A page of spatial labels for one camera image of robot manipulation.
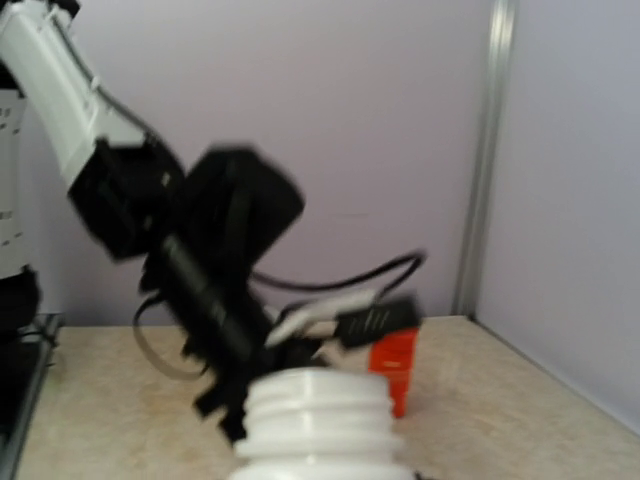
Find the left aluminium frame post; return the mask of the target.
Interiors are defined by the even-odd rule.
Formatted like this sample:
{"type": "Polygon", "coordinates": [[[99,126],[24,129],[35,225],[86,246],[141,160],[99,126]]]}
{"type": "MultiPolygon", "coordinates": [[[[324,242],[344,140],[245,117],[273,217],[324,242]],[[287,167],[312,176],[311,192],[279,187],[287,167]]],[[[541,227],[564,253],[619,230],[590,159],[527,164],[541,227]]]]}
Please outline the left aluminium frame post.
{"type": "Polygon", "coordinates": [[[508,85],[517,1],[492,3],[478,141],[452,300],[453,315],[474,317],[489,228],[489,203],[508,85]]]}

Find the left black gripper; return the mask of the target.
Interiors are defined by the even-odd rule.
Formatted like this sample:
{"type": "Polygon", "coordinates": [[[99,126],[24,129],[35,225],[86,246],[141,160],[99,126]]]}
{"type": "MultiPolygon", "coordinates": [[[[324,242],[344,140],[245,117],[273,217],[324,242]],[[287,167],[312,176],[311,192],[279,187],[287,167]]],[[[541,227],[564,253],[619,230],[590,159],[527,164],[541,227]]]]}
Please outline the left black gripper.
{"type": "Polygon", "coordinates": [[[212,384],[196,396],[194,410],[206,419],[222,411],[217,426],[230,445],[247,437],[245,417],[250,390],[270,376],[303,368],[327,368],[329,361],[320,353],[322,337],[294,337],[270,347],[245,363],[235,361],[219,365],[207,364],[213,374],[212,384]]]}

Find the front aluminium rail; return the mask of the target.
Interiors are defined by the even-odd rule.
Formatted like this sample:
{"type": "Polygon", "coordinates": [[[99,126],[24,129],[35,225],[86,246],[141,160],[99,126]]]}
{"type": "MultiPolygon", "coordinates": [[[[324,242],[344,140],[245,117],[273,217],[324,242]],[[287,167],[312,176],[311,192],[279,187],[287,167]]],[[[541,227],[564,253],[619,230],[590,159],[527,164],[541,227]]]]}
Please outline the front aluminium rail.
{"type": "Polygon", "coordinates": [[[1,335],[1,477],[14,479],[44,380],[58,346],[61,314],[39,314],[1,335]]]}

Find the small white pill bottle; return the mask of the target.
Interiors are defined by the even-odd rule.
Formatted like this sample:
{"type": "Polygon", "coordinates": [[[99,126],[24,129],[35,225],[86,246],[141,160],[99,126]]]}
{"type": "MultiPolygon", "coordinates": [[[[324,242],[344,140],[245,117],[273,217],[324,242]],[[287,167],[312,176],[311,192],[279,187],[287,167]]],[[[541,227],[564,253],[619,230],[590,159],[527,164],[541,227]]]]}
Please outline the small white pill bottle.
{"type": "Polygon", "coordinates": [[[385,377],[303,368],[253,386],[232,479],[414,479],[385,377]]]}

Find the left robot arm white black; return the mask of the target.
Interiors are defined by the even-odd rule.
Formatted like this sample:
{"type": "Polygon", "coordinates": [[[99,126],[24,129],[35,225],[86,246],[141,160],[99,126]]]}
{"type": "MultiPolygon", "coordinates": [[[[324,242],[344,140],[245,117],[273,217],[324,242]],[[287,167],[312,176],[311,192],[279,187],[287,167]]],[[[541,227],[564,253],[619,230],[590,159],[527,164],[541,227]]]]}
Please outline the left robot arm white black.
{"type": "Polygon", "coordinates": [[[293,179],[249,145],[207,150],[185,169],[162,136],[111,95],[71,35],[75,1],[1,5],[1,317],[11,328],[37,310],[37,276],[18,210],[18,137],[38,115],[66,194],[112,260],[143,258],[146,305],[165,305],[185,332],[183,352],[214,376],[194,402],[220,412],[230,443],[246,435],[252,381],[313,351],[271,347],[272,319],[251,290],[255,264],[301,216],[293,179]]]}

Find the orange pill bottle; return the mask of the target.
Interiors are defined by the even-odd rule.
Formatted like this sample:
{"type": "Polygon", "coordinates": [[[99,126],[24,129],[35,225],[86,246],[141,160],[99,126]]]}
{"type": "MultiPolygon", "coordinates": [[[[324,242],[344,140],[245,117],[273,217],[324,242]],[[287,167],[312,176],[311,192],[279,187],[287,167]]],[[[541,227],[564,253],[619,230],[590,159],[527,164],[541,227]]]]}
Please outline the orange pill bottle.
{"type": "Polygon", "coordinates": [[[417,328],[387,335],[369,353],[368,370],[388,380],[395,418],[406,414],[418,335],[417,328]]]}

